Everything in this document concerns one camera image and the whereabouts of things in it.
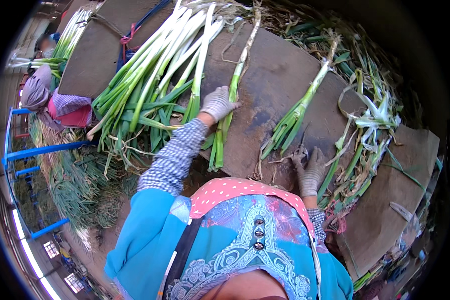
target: blue metal frame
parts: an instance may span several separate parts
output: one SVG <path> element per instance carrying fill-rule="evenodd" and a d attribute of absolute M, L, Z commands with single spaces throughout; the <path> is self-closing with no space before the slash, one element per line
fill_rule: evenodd
<path fill-rule="evenodd" d="M 45 154 L 45 153 L 56 152 L 56 151 L 61 151 L 61 150 L 70 150 L 70 149 L 74 149 L 74 148 L 80 148 L 84 145 L 96 145 L 96 143 L 93 143 L 90 141 L 76 141 L 76 142 L 71 142 L 68 144 L 60 144 L 60 145 L 46 146 L 46 147 L 26 149 L 26 150 L 21 150 L 21 151 L 17 151 L 17 152 L 12 152 L 11 144 L 10 144 L 10 138 L 11 138 L 10 137 L 10 127 L 12 124 L 12 116 L 18 115 L 18 114 L 28 114 L 28 113 L 31 113 L 31 111 L 29 111 L 26 108 L 13 109 L 12 107 L 10 107 L 10 114 L 8 116 L 8 122 L 6 124 L 5 151 L 3 153 L 2 164 L 3 164 L 3 169 L 5 171 L 5 178 L 6 178 L 6 184 L 8 186 L 8 191 L 10 192 L 10 196 L 12 198 L 13 205 L 17 209 L 18 218 L 20 219 L 20 222 L 23 225 L 22 227 L 24 227 L 26 229 L 26 231 L 28 232 L 31 239 L 36 239 L 37 237 L 44 235 L 47 232 L 53 231 L 54 229 L 59 228 L 63 224 L 70 222 L 70 220 L 68 218 L 61 219 L 60 221 L 58 221 L 50 226 L 47 226 L 37 232 L 30 231 L 30 229 L 25 224 L 24 218 L 22 217 L 22 213 L 20 212 L 20 209 L 18 207 L 17 199 L 15 198 L 15 192 L 12 189 L 11 183 L 16 181 L 16 179 L 13 178 L 13 175 L 15 175 L 15 177 L 18 177 L 19 175 L 32 173 L 32 172 L 40 170 L 40 167 L 35 166 L 35 167 L 27 168 L 24 170 L 15 171 L 15 168 L 13 166 L 13 161 L 17 160 L 17 159 L 25 159 L 28 157 L 33 157 L 38 154 Z M 28 178 L 28 177 L 32 177 L 32 174 L 27 175 L 25 178 Z"/>

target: gray glove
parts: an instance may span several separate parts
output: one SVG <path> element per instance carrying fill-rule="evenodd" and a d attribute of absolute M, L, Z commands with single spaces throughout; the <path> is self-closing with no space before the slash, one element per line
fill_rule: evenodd
<path fill-rule="evenodd" d="M 325 173 L 325 156 L 320 148 L 313 147 L 313 153 L 308 160 L 306 169 L 303 168 L 301 160 L 304 154 L 294 155 L 292 162 L 298 176 L 300 186 L 300 197 L 316 196 L 318 184 L 322 181 Z"/>
<path fill-rule="evenodd" d="M 218 122 L 241 105 L 240 102 L 231 103 L 228 101 L 228 86 L 224 85 L 217 87 L 205 96 L 200 112 L 206 112 L 215 119 L 215 122 Z"/>

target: pink fabric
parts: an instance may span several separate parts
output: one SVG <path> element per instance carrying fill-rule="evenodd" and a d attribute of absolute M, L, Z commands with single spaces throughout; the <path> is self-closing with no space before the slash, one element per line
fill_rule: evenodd
<path fill-rule="evenodd" d="M 90 105 L 84 105 L 76 111 L 57 117 L 57 108 L 53 103 L 53 97 L 48 101 L 48 113 L 52 119 L 60 121 L 61 125 L 66 127 L 87 127 L 88 116 L 91 109 L 92 107 Z"/>
<path fill-rule="evenodd" d="M 297 211 L 306 229 L 315 237 L 313 224 L 300 196 L 261 182 L 235 177 L 215 178 L 199 188 L 190 198 L 190 218 L 199 219 L 220 202 L 243 195 L 271 195 L 281 198 Z"/>

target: window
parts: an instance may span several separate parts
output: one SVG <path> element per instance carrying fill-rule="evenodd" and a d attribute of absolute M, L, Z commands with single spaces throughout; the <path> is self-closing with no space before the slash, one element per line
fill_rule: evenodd
<path fill-rule="evenodd" d="M 80 292 L 84 288 L 84 285 L 80 281 L 78 281 L 74 273 L 71 273 L 70 275 L 65 277 L 64 280 L 75 294 Z"/>
<path fill-rule="evenodd" d="M 45 248 L 45 250 L 50 258 L 54 258 L 55 256 L 60 254 L 60 252 L 55 247 L 55 243 L 52 243 L 51 241 L 44 243 L 43 247 Z"/>

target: blue cloth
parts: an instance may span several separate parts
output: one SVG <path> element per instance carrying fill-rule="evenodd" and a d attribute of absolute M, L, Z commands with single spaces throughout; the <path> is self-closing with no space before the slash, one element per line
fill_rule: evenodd
<path fill-rule="evenodd" d="M 295 215 L 290 214 L 290 206 L 280 199 L 276 204 L 276 199 L 241 196 L 210 210 L 198 230 L 182 277 L 175 286 L 165 289 L 169 297 L 199 299 L 230 276 L 262 269 L 284 286 L 289 299 L 315 299 L 316 276 L 306 228 L 301 222 L 293 225 Z M 126 299 L 157 298 L 170 257 L 186 227 L 189 209 L 188 198 L 175 198 L 159 189 L 144 189 L 132 197 L 130 214 L 105 265 L 105 273 Z M 254 225 L 257 218 L 264 219 L 265 225 Z M 290 221 L 283 224 L 277 221 L 287 219 Z M 264 250 L 253 248 L 256 230 L 265 233 L 259 240 Z M 353 285 L 345 268 L 323 244 L 317 251 L 322 299 L 352 299 Z M 270 260 L 264 261 L 264 255 Z"/>

